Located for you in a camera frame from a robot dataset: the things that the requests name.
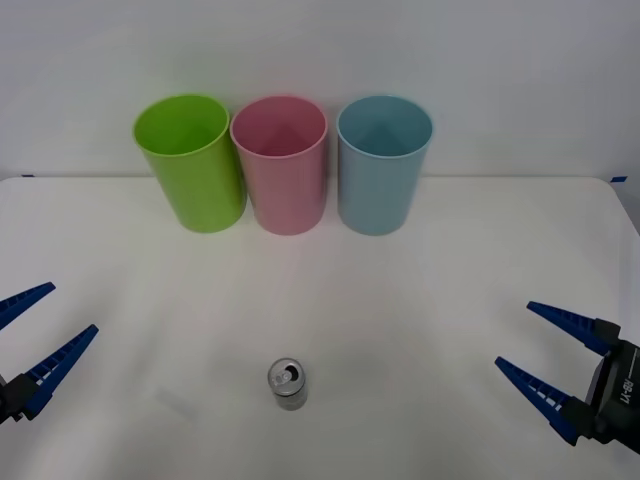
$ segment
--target white wall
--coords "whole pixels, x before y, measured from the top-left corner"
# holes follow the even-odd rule
[[[293,92],[332,117],[397,93],[433,116],[427,173],[632,182],[640,1],[0,3],[0,176],[147,173],[131,123],[185,91]]]

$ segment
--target soda can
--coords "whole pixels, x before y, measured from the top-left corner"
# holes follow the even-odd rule
[[[307,378],[298,361],[293,358],[276,360],[267,377],[280,408],[298,410],[307,401]]]

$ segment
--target plastic cup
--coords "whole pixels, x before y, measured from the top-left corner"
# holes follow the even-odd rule
[[[327,125],[316,104],[288,95],[250,103],[231,122],[249,197],[265,230],[296,235],[322,218]]]
[[[246,190],[229,120],[217,100],[188,94],[151,105],[133,127],[136,143],[189,230],[224,230],[244,212]]]
[[[352,230],[384,235],[409,214],[433,126],[415,103],[373,96],[338,115],[338,211]]]

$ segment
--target pink cup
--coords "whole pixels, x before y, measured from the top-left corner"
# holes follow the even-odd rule
[[[258,223],[296,235],[322,218],[327,192],[327,118],[300,97],[256,100],[231,122]]]

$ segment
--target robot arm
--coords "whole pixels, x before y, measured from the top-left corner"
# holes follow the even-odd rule
[[[54,289],[52,283],[45,283],[0,302],[0,330]],[[9,417],[33,420],[97,333],[98,328],[90,325],[26,373],[8,383],[0,377],[0,423]]]
[[[620,340],[620,327],[559,308],[530,302],[527,308],[603,358],[585,401],[528,374],[502,357],[496,365],[542,413],[558,434],[576,445],[579,437],[606,444],[617,440],[640,454],[640,352]]]

